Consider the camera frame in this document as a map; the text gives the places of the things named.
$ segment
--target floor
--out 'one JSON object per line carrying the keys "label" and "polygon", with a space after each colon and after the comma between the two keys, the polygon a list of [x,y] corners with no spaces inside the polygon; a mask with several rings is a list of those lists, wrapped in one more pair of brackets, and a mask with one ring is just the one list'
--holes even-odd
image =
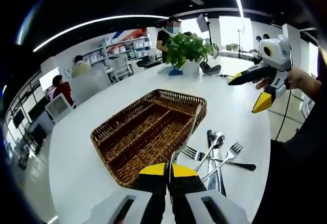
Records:
{"label": "floor", "polygon": [[[288,98],[289,91],[277,99],[269,109],[272,139],[276,138],[281,127]],[[295,134],[296,129],[300,128],[304,122],[305,118],[299,110],[300,103],[299,99],[291,96],[287,117],[278,137],[279,141],[290,139]],[[50,137],[45,140],[39,155],[29,159],[24,171],[23,189],[27,200],[42,221],[59,224],[60,220],[55,212],[49,186],[49,147]]]}

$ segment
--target blue object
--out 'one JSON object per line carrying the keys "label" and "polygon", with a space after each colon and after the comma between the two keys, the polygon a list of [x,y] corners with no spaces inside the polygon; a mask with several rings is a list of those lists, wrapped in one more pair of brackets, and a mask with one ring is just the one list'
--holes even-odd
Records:
{"label": "blue object", "polygon": [[169,71],[168,76],[174,76],[174,75],[183,75],[183,71],[178,70],[177,68],[173,68]]}

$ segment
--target woven tray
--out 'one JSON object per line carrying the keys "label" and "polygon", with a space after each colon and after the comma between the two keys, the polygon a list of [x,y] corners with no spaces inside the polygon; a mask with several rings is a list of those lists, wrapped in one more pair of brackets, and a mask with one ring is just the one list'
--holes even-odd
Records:
{"label": "woven tray", "polygon": [[195,131],[206,115],[206,101],[160,89],[96,128],[91,140],[118,184],[131,187],[141,169],[169,162],[173,151],[186,141],[199,104]]}

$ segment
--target spoon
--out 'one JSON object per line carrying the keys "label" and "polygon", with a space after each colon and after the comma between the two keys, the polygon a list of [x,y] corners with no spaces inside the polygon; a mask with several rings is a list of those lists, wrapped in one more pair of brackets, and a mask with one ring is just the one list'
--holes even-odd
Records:
{"label": "spoon", "polygon": [[199,113],[201,112],[201,109],[202,109],[202,106],[201,105],[198,105],[198,107],[196,108],[196,112],[195,112],[195,115],[194,115],[194,120],[193,120],[193,124],[192,124],[191,130],[190,130],[189,136],[186,139],[186,141],[184,142],[184,144],[178,150],[176,150],[175,152],[173,152],[172,158],[170,160],[170,165],[172,165],[176,161],[177,156],[180,154],[180,152],[184,149],[184,147],[189,142],[189,139],[190,139],[190,137],[192,135],[192,132],[193,132],[193,129],[194,129],[194,126],[195,126],[196,119],[197,119]]}
{"label": "spoon", "polygon": [[[217,132],[217,131],[211,131],[211,130],[208,130],[207,132],[207,138],[208,138],[208,140],[210,141],[210,142],[212,142],[212,141],[215,141],[216,139],[217,139],[217,137],[219,137],[220,136],[220,132]],[[220,146],[222,145],[224,143],[224,141],[221,143],[221,144],[219,144],[218,145],[218,156],[221,158],[221,152],[220,152]],[[216,174],[217,174],[217,180],[218,180],[218,191],[222,194],[222,195],[224,195],[224,196],[226,196],[226,190],[225,190],[225,186],[224,186],[224,181],[223,181],[223,174],[222,174],[222,172],[221,172],[221,168],[219,168],[218,170],[217,170],[217,172],[216,172]],[[210,188],[210,189],[214,189],[213,187],[216,187],[216,182],[214,181],[214,179],[213,179],[213,182],[211,182],[210,181],[210,179],[211,178],[209,178],[209,181],[208,181],[208,189]]]}
{"label": "spoon", "polygon": [[194,169],[195,172],[198,172],[198,170],[200,169],[200,167],[203,165],[204,161],[207,159],[207,157],[208,157],[209,153],[211,152],[211,150],[212,149],[215,149],[215,148],[219,148],[219,146],[224,143],[224,141],[225,141],[225,135],[223,133],[218,132],[215,136],[216,136],[216,138],[211,143],[211,146],[209,147],[208,151],[204,155],[203,159],[198,164],[198,166],[195,167],[195,169]]}

